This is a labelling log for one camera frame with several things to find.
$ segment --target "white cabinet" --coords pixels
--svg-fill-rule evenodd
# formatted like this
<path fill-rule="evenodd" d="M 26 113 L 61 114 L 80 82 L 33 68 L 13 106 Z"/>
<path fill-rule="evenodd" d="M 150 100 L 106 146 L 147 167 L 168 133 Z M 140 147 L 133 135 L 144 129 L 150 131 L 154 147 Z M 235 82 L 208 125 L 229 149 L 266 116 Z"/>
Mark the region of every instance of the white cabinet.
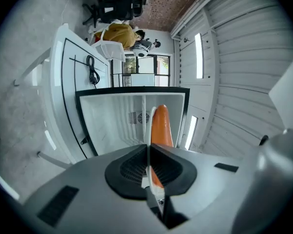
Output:
<path fill-rule="evenodd" d="M 146 124 L 151 124 L 151 109 L 160 105 L 168 108 L 173 145 L 179 146 L 188 99 L 189 89 L 176 87 L 124 87 L 76 92 L 77 110 L 94 155 L 143 144 L 142 112 L 146 113 Z"/>

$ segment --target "black office chair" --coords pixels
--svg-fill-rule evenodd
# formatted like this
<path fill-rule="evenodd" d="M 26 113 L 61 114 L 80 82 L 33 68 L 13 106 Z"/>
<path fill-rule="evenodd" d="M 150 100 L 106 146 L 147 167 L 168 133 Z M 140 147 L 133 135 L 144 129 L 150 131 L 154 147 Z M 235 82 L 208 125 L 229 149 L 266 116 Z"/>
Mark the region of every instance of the black office chair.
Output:
<path fill-rule="evenodd" d="M 91 17 L 83 22 L 83 25 L 93 19 L 94 27 L 96 27 L 97 19 L 101 18 L 101 22 L 111 23 L 113 20 L 132 20 L 142 14 L 142 0 L 103 0 L 98 6 L 88 6 L 83 4 L 91 12 Z M 105 13 L 105 8 L 113 8 L 112 11 Z"/>

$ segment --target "yellow jacket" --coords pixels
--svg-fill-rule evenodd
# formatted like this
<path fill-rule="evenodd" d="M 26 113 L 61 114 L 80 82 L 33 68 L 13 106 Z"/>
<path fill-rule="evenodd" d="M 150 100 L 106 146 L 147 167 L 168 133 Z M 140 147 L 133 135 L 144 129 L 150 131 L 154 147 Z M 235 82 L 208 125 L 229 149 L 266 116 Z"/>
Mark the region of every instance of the yellow jacket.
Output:
<path fill-rule="evenodd" d="M 102 32 L 97 32 L 96 37 L 101 37 Z M 103 35 L 105 41 L 116 41 L 123 45 L 124 49 L 132 47 L 137 40 L 138 35 L 133 32 L 128 24 L 112 23 Z"/>

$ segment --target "brick ceiling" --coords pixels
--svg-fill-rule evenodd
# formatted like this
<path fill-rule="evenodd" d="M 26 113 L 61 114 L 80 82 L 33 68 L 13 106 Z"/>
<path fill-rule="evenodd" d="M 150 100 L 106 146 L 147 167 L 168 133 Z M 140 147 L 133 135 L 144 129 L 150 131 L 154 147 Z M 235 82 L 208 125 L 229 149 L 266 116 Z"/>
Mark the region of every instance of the brick ceiling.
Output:
<path fill-rule="evenodd" d="M 171 31 L 195 0 L 148 0 L 148 5 L 131 24 L 143 29 Z"/>

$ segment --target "wall light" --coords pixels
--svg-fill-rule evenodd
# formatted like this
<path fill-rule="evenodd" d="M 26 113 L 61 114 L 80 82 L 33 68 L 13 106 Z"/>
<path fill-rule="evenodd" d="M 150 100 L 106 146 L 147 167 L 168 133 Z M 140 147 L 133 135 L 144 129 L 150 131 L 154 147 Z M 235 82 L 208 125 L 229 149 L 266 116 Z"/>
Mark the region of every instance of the wall light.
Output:
<path fill-rule="evenodd" d="M 192 116 L 191 117 L 191 123 L 190 123 L 189 132 L 188 132 L 188 137 L 187 137 L 187 141 L 186 141 L 186 145 L 185 145 L 185 148 L 187 150 L 189 150 L 190 145 L 192 143 L 196 123 L 197 123 L 197 117 Z"/>
<path fill-rule="evenodd" d="M 204 69 L 203 69 L 202 36 L 200 33 L 195 36 L 195 48 L 196 48 L 196 78 L 202 79 L 204 76 Z"/>

